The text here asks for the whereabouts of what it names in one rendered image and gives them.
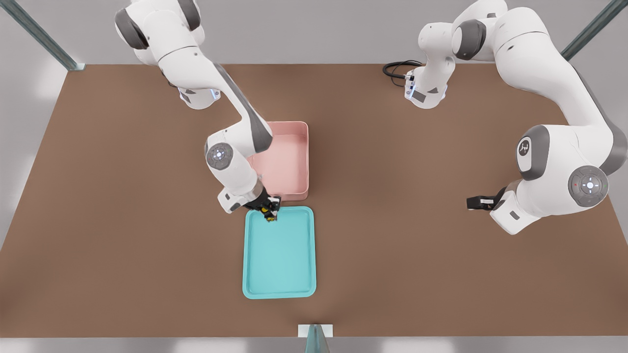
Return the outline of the pale blue-green tray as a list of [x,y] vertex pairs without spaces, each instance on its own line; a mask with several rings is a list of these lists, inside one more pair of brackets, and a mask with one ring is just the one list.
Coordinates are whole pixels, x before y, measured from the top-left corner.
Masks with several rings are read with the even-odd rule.
[[314,213],[285,206],[278,220],[245,216],[242,291],[248,299],[296,299],[316,290]]

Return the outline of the silver frame post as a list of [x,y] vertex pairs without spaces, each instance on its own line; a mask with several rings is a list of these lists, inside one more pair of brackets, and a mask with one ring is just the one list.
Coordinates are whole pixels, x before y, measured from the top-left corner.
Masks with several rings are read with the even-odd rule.
[[611,0],[591,20],[586,27],[563,49],[561,55],[568,62],[587,45],[592,38],[608,25],[624,8],[628,7],[628,0]]
[[16,2],[0,0],[4,9],[27,33],[68,71],[85,70],[85,63],[76,62],[49,34]]
[[330,353],[327,338],[334,337],[333,325],[298,325],[298,337],[306,338],[304,353]]

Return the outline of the pink open box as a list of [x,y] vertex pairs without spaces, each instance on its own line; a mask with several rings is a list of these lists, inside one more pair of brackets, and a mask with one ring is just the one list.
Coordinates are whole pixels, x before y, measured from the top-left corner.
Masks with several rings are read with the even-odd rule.
[[273,141],[268,150],[248,158],[267,192],[283,201],[308,196],[308,125],[300,121],[268,122]]

